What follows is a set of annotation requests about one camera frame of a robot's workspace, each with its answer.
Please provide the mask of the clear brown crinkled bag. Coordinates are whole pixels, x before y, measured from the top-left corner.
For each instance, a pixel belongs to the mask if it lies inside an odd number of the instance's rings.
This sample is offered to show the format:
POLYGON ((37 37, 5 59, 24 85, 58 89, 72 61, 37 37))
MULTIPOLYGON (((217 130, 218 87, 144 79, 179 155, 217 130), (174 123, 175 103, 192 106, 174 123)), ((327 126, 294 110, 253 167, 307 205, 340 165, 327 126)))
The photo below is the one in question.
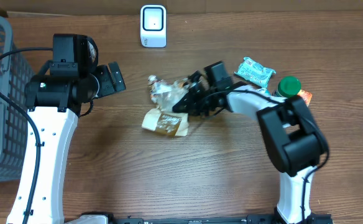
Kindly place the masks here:
POLYGON ((170 137, 185 137, 188 134, 188 113, 173 112, 175 106, 187 93, 187 79, 172 84, 156 75, 148 77, 150 99, 156 105, 144 116, 142 128, 170 137))

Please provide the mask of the teal white snack packet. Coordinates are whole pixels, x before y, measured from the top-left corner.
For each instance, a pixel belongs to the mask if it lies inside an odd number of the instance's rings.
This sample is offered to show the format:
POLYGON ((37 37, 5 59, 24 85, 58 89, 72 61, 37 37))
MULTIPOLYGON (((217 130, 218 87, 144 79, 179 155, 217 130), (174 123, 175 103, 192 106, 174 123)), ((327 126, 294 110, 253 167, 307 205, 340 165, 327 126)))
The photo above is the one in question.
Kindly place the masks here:
POLYGON ((276 71, 272 68, 264 67, 250 57, 244 57, 244 61, 239 65, 234 74, 261 88, 267 88, 270 78, 276 74, 276 71))

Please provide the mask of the teal tissue pack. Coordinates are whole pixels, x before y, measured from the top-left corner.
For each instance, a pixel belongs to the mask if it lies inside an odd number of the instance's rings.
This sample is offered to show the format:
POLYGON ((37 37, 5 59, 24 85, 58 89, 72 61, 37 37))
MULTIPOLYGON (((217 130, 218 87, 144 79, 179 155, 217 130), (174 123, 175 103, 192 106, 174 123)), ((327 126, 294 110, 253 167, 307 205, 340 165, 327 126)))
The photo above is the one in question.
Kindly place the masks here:
POLYGON ((260 88, 260 89, 257 89, 257 91, 259 93, 263 93, 263 94, 268 95, 268 96, 271 95, 270 92, 268 91, 268 89, 266 89, 266 88, 260 88))

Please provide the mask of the green lid jar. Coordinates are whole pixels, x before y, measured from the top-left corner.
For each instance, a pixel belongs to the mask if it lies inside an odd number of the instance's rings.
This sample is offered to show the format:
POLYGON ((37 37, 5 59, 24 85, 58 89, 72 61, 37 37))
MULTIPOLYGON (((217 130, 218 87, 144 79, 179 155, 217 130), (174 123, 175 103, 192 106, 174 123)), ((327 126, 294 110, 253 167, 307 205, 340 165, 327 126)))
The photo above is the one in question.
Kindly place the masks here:
POLYGON ((280 80, 273 96, 290 98, 295 96, 301 90, 301 82, 297 77, 287 76, 280 80))

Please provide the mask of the orange small carton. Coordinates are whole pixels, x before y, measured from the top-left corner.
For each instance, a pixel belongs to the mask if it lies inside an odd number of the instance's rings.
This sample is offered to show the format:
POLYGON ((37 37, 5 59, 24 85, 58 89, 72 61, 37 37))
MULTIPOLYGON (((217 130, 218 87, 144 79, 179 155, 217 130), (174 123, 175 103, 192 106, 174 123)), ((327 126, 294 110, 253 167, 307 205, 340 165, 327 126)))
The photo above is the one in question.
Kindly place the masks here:
POLYGON ((305 91, 305 90, 300 90, 298 92, 298 96, 300 96, 304 100, 305 104, 307 106, 309 106, 310 102, 311 102, 311 99, 313 97, 313 94, 308 92, 308 91, 305 91))

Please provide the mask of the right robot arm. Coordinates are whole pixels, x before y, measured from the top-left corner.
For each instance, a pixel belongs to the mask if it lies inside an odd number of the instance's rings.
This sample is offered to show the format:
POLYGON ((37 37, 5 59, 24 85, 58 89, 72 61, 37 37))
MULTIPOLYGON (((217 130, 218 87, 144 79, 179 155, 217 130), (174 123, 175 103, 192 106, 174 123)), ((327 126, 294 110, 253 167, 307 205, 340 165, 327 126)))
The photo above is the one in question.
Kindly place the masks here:
POLYGON ((209 118, 222 110, 258 122, 267 155, 280 174, 280 197, 272 215, 248 215, 247 223, 332 223, 310 209, 314 174, 328 161, 329 145, 303 98, 270 96, 233 82, 222 61, 188 77, 188 92, 172 106, 175 113, 209 118), (201 84, 206 77, 208 87, 201 84))

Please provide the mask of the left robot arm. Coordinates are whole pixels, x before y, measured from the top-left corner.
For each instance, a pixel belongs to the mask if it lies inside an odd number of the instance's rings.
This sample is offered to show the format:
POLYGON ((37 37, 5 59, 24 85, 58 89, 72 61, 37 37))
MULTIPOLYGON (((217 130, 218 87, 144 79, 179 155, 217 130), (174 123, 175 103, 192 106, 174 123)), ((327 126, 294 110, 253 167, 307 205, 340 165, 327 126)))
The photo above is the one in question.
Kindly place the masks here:
POLYGON ((64 223, 68 151, 83 104, 126 90, 119 65, 99 65, 91 37, 55 34, 53 58, 25 86, 28 132, 21 179, 7 223, 64 223))

